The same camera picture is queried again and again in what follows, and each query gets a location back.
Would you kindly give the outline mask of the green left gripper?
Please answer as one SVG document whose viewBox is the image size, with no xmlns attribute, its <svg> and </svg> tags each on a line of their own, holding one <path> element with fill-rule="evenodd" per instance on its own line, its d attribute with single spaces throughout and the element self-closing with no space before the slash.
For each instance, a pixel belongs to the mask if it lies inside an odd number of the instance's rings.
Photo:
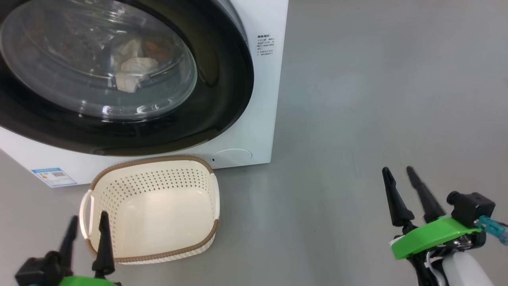
<svg viewBox="0 0 508 286">
<path fill-rule="evenodd" d="M 63 275 L 73 275 L 71 268 L 74 253 L 74 242 L 77 237 L 79 226 L 78 216 L 71 217 L 69 226 L 65 232 L 60 245 L 60 267 Z M 120 282 L 114 282 L 104 279 L 115 272 L 115 262 L 113 255 L 113 245 L 109 215 L 106 211 L 100 214 L 100 241 L 97 250 L 96 260 L 92 263 L 94 277 L 86 276 L 67 276 L 64 277 L 58 286 L 121 286 Z"/>
</svg>

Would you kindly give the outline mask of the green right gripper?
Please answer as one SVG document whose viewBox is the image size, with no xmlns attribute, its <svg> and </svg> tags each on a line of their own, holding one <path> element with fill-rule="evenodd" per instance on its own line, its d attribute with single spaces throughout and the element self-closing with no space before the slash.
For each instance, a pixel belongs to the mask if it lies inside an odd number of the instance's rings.
<svg viewBox="0 0 508 286">
<path fill-rule="evenodd" d="M 395 259 L 406 259 L 411 255 L 450 242 L 463 235 L 481 232 L 479 228 L 468 228 L 454 218 L 446 216 L 446 212 L 414 168 L 407 166 L 406 172 L 423 208 L 423 219 L 428 224 L 411 230 L 391 242 Z M 402 228 L 412 226 L 414 214 L 405 206 L 396 188 L 396 181 L 392 172 L 388 167 L 383 167 L 382 175 L 392 225 Z"/>
</svg>

